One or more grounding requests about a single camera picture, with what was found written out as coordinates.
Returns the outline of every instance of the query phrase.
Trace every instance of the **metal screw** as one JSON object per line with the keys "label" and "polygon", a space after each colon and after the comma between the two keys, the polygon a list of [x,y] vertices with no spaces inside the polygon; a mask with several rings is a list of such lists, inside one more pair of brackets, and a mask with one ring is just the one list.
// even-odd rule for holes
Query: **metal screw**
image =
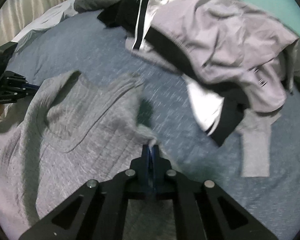
{"label": "metal screw", "polygon": [[87,186],[90,188],[96,187],[98,185],[98,182],[95,179],[89,179],[87,181]]}
{"label": "metal screw", "polygon": [[208,187],[208,188],[213,188],[214,185],[215,185],[215,183],[214,183],[212,180],[206,180],[206,181],[204,182],[204,185],[205,185],[206,187]]}
{"label": "metal screw", "polygon": [[128,177],[132,177],[136,174],[135,170],[132,170],[132,169],[126,170],[125,173]]}
{"label": "metal screw", "polygon": [[167,170],[166,174],[169,177],[174,177],[177,175],[177,172],[175,170]]}

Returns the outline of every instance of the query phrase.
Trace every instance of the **white stripe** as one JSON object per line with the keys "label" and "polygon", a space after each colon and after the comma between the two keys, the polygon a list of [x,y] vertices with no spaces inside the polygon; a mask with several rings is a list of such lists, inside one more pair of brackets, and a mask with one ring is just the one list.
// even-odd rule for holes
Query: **white stripe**
{"label": "white stripe", "polygon": [[140,0],[139,12],[138,12],[138,18],[137,18],[137,23],[136,23],[136,29],[135,29],[135,32],[134,32],[134,43],[133,43],[133,45],[132,45],[132,49],[133,49],[134,45],[135,45],[136,42],[137,42],[137,37],[138,37],[138,25],[139,25],[139,18],[140,18],[141,4],[142,4],[142,0]]}
{"label": "white stripe", "polygon": [[219,124],[224,98],[202,87],[184,74],[182,78],[187,85],[188,97],[195,120],[204,131],[212,127],[208,133],[211,135]]}
{"label": "white stripe", "polygon": [[162,6],[164,6],[165,4],[168,4],[172,1],[174,1],[174,0],[148,0],[146,15],[145,15],[145,22],[144,22],[144,26],[143,26],[143,36],[142,36],[142,41],[141,41],[139,50],[149,51],[152,49],[152,46],[149,45],[145,40],[146,34],[151,26],[151,22],[154,18],[154,15],[157,12],[157,10],[159,10]]}

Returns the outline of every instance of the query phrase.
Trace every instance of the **small logo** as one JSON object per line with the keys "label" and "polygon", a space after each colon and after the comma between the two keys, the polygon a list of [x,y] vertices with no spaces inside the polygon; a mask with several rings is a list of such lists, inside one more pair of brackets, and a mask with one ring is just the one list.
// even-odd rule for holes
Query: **small logo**
{"label": "small logo", "polygon": [[10,99],[1,99],[0,102],[8,102],[8,101],[11,101],[11,98]]}

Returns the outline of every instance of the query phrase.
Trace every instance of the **gray sweatshirt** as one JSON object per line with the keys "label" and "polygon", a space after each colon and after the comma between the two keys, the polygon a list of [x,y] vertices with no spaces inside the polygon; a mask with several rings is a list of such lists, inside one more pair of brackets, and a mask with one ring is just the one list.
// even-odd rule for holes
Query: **gray sweatshirt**
{"label": "gray sweatshirt", "polygon": [[0,150],[0,225],[9,239],[87,180],[127,169],[153,142],[152,132],[136,125],[141,92],[140,77],[128,74],[105,89],[80,72],[44,81]]}

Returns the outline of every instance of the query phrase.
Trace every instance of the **bed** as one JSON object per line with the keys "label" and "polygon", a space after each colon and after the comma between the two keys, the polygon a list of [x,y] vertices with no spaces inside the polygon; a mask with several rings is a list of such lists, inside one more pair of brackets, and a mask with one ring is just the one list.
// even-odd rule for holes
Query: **bed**
{"label": "bed", "polygon": [[300,92],[288,95],[272,126],[270,177],[242,178],[240,136],[232,133],[218,148],[196,123],[183,79],[132,56],[126,33],[105,28],[99,13],[74,15],[40,33],[7,69],[36,85],[73,69],[99,86],[139,73],[145,87],[138,122],[157,134],[174,168],[193,180],[215,181],[280,240],[292,240],[300,230]]}

